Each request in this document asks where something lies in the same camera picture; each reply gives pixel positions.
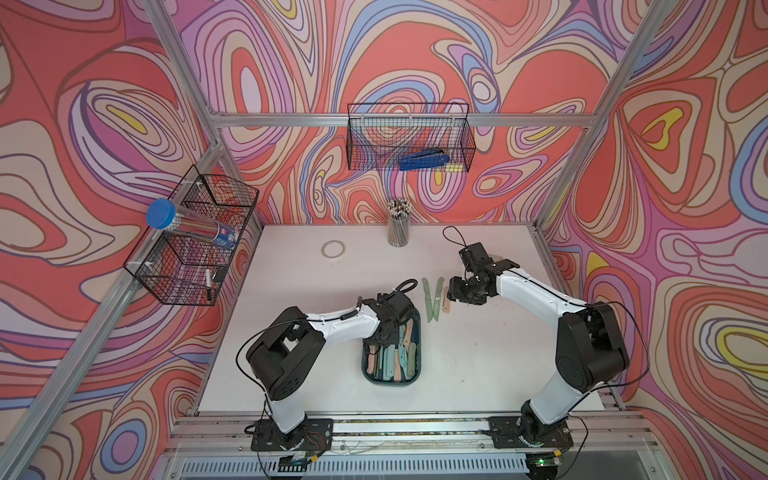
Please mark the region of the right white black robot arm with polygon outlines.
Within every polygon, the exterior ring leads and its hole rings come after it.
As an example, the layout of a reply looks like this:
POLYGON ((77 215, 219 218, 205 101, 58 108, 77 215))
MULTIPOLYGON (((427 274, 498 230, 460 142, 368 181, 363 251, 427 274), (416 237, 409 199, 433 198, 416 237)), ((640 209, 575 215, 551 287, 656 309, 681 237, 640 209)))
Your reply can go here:
POLYGON ((523 404, 517 423, 520 440, 538 446, 598 384, 630 366, 615 310, 605 302, 588 303, 547 286, 509 259, 492 259, 480 242, 464 246, 459 257, 467 276, 450 280, 449 300, 483 305, 501 296, 556 334, 556 373, 523 404))

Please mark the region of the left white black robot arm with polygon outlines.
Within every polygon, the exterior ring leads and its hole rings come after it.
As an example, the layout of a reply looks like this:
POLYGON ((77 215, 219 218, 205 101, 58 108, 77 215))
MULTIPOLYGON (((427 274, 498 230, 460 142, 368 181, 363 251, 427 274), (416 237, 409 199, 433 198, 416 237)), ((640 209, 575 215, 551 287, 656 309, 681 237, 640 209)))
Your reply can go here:
POLYGON ((361 340, 365 346, 381 350, 395 344, 400 329, 414 323, 416 316, 416 307, 399 290, 359 298, 354 307, 330 313, 286 308, 242 354, 251 378, 265 391, 272 424, 280 433, 289 434, 306 420, 298 391, 324 348, 361 340))

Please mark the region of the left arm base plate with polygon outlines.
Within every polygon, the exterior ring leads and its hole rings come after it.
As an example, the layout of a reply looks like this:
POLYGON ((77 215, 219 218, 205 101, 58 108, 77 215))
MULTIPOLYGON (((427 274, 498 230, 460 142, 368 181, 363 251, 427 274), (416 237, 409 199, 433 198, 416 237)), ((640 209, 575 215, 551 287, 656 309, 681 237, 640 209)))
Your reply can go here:
POLYGON ((309 418, 289 433, 283 433, 273 420, 261 419, 246 430, 252 434, 253 452, 321 453, 332 447, 334 421, 331 418, 309 418))

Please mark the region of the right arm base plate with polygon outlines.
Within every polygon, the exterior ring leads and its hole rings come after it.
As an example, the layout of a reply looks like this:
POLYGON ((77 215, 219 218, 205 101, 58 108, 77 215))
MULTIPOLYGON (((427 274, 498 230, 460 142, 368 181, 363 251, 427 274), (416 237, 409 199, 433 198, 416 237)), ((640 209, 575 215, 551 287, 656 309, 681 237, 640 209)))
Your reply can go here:
POLYGON ((565 419, 541 424, 535 416, 492 416, 486 434, 497 449, 549 449, 567 451, 574 442, 565 419))

